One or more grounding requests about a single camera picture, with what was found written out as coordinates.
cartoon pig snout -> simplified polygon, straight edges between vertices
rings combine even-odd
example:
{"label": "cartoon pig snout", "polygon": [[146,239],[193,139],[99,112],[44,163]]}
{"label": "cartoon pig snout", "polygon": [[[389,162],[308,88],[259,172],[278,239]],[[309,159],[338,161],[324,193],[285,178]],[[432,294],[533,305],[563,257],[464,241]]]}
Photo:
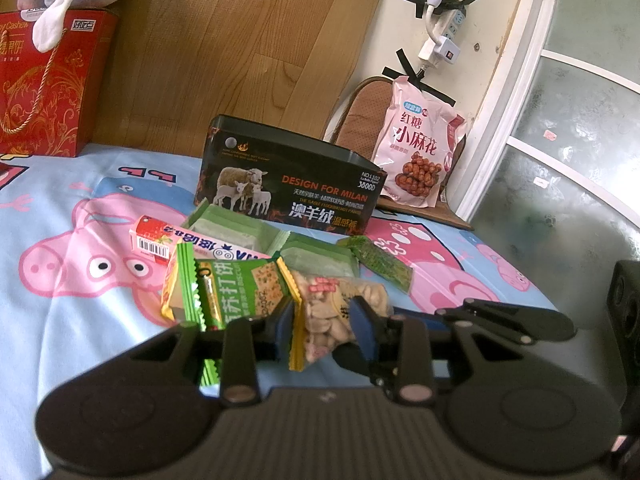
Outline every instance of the cartoon pig snout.
{"label": "cartoon pig snout", "polygon": [[22,283],[39,296],[52,298],[65,280],[62,257],[46,245],[36,244],[25,251],[19,265]]}

black speaker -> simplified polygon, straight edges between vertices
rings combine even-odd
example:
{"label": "black speaker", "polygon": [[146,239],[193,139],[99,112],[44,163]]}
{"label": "black speaker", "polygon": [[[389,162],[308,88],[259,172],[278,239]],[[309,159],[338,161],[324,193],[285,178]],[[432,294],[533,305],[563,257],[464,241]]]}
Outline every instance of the black speaker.
{"label": "black speaker", "polygon": [[626,399],[620,410],[623,434],[640,432],[640,262],[620,260],[613,269],[609,317],[625,369]]}

black box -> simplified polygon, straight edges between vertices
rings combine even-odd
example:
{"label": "black box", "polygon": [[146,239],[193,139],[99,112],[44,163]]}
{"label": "black box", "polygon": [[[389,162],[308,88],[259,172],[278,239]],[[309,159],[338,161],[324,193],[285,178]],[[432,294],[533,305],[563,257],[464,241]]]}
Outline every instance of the black box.
{"label": "black box", "polygon": [[[207,198],[256,218],[356,235],[385,180],[385,171],[340,146],[218,116],[207,135],[196,204]],[[257,200],[254,191],[262,193]]]}

barcode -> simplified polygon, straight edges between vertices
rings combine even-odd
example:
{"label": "barcode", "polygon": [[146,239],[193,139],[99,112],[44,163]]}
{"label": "barcode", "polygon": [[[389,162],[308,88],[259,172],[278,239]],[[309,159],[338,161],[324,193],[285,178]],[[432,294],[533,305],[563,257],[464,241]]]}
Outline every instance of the barcode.
{"label": "barcode", "polygon": [[142,236],[138,236],[138,248],[142,251],[146,251],[147,253],[160,256],[165,260],[169,259],[169,247],[167,247],[166,245],[157,244],[156,242],[152,242],[151,240],[147,240]]}

red and pink candy pack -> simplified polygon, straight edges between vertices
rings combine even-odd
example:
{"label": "red and pink candy pack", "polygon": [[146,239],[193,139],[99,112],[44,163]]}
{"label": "red and pink candy pack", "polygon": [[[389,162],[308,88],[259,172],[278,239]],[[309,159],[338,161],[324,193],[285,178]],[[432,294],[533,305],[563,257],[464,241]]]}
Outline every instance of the red and pink candy pack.
{"label": "red and pink candy pack", "polygon": [[434,207],[466,123],[451,106],[423,94],[408,79],[394,81],[373,163],[388,174],[383,196],[402,205]]}

